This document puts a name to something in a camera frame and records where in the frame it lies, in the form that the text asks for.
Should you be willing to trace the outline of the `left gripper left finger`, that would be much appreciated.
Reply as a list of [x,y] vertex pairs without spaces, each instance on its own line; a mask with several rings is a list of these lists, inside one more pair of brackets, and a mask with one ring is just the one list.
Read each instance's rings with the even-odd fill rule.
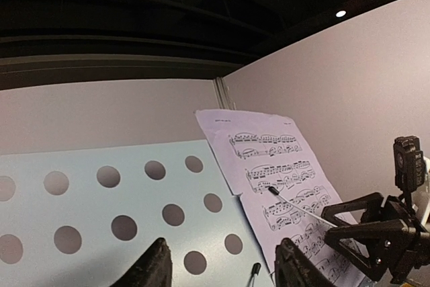
[[165,238],[157,238],[112,287],[171,287],[173,262]]

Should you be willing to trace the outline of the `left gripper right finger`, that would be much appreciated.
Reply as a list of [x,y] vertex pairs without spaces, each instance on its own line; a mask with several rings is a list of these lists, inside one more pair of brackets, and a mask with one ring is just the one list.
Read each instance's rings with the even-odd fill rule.
[[332,287],[330,282],[290,238],[275,248],[275,285],[280,287]]

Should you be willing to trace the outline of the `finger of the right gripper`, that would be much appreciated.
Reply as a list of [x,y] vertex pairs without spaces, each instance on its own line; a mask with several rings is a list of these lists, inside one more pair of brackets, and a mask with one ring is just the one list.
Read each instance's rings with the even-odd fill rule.
[[388,271],[389,253],[384,248],[389,228],[384,222],[369,222],[329,229],[325,243],[349,260],[373,281]]
[[368,194],[348,202],[325,206],[321,217],[334,225],[347,225],[345,220],[337,216],[338,214],[363,210],[359,223],[376,222],[380,220],[383,201],[381,193]]

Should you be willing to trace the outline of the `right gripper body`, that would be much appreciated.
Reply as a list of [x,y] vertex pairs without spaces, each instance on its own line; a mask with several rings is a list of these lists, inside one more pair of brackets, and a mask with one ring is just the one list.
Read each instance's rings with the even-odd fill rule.
[[382,218],[389,228],[384,248],[389,253],[391,282],[401,284],[411,270],[429,265],[429,230],[408,202],[399,197],[387,198]]

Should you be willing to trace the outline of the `purple sheet music page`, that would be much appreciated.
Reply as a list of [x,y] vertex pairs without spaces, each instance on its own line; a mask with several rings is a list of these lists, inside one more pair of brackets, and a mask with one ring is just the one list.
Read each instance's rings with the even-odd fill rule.
[[341,199],[295,122],[235,110],[199,110],[196,119],[269,271],[275,247],[289,238],[334,285],[360,285],[364,275],[324,241],[321,212]]

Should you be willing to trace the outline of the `white perforated music stand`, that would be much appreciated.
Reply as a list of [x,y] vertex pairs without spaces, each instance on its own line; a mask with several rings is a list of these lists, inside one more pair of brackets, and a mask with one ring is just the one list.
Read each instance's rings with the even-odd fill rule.
[[2,286],[109,286],[159,237],[174,286],[246,286],[264,263],[204,140],[4,155]]

